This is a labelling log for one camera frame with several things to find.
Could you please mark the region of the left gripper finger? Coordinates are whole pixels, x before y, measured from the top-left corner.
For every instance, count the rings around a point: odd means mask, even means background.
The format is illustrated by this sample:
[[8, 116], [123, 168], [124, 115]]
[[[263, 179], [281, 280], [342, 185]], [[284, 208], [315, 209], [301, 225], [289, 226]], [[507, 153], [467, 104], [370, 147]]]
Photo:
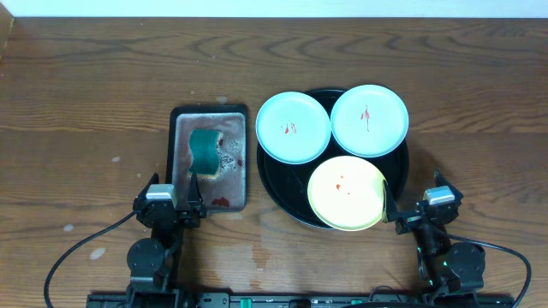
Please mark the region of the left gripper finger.
[[203, 199], [200, 194], [198, 185], [198, 176], [192, 173], [188, 188], [187, 203], [194, 210], [200, 210], [203, 205]]
[[152, 185], [157, 185], [159, 183], [159, 176], [157, 173], [154, 173], [145, 187], [139, 193], [139, 198], [146, 199], [146, 193]]

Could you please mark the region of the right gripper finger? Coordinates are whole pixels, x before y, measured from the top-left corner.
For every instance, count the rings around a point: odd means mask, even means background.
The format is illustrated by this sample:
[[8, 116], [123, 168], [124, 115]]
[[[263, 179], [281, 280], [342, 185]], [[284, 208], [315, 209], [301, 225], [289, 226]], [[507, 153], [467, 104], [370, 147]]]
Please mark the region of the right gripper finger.
[[434, 169], [434, 181], [436, 187], [448, 187], [455, 196], [455, 200], [463, 199], [463, 194], [442, 175], [439, 169]]
[[399, 211], [396, 206], [396, 201], [394, 200], [388, 182], [383, 180], [384, 188], [384, 204], [383, 204], [383, 213], [382, 213], [382, 222], [394, 222], [399, 217]]

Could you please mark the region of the green yellow sponge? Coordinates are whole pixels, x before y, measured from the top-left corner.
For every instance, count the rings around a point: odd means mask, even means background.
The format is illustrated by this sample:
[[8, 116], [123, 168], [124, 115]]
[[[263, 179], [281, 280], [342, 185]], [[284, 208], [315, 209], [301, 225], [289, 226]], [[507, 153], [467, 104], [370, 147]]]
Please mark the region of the green yellow sponge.
[[197, 175], [214, 176], [219, 170], [220, 160], [217, 146], [222, 134], [216, 130], [195, 129], [189, 138], [192, 153], [190, 172]]

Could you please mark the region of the yellow plate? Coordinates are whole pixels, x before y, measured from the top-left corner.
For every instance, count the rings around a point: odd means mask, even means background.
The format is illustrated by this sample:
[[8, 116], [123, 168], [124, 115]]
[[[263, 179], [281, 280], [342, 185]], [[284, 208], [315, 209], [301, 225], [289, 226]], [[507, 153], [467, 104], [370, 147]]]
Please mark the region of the yellow plate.
[[384, 175], [360, 157], [340, 156], [321, 163], [307, 184], [313, 213], [328, 226], [361, 231], [383, 215]]

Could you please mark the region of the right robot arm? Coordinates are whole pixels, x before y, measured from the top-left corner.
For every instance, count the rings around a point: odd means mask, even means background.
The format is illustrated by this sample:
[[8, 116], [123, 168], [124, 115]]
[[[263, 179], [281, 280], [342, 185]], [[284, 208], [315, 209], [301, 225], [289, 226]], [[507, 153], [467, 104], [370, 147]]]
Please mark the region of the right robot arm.
[[382, 222], [393, 222], [397, 234], [414, 235], [420, 278], [430, 284], [420, 296], [426, 305], [439, 297], [474, 293], [484, 286], [485, 271], [485, 250], [463, 241], [453, 243], [445, 230], [458, 217], [462, 193], [438, 171], [434, 180], [436, 186], [407, 211], [397, 209], [388, 183], [383, 183]]

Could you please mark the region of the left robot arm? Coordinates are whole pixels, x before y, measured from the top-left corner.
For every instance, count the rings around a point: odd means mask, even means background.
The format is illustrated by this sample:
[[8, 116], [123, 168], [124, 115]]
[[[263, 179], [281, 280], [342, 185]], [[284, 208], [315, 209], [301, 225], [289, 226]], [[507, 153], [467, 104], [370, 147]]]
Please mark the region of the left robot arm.
[[121, 307], [195, 308], [198, 296], [178, 283], [183, 231], [200, 226], [206, 217], [197, 175], [188, 184], [187, 209], [176, 208], [178, 197], [171, 184], [161, 184], [153, 175], [133, 203], [136, 219], [149, 228], [151, 236], [129, 249], [130, 283]]

